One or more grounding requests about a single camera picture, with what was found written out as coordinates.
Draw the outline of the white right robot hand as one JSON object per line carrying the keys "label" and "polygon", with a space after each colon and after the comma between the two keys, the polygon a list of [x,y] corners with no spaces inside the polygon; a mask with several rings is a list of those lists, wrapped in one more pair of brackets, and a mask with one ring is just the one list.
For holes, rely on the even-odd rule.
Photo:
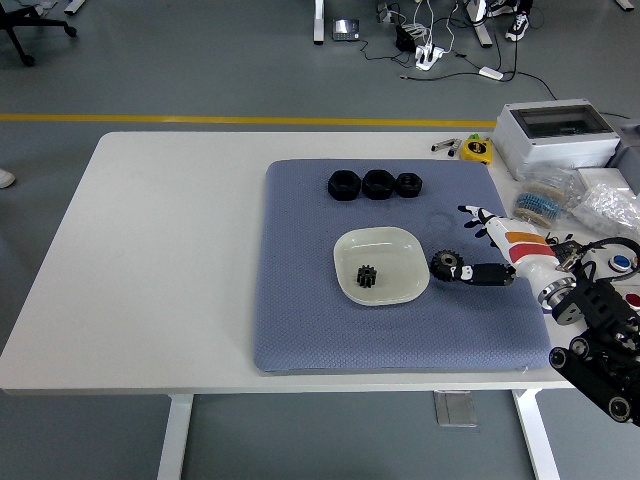
{"label": "white right robot hand", "polygon": [[478,238],[488,235],[516,275],[529,282],[536,298],[549,294],[556,282],[574,281],[572,274],[559,270],[559,260],[533,225],[496,215],[482,207],[459,205],[458,210],[472,216],[465,227],[479,227]]}

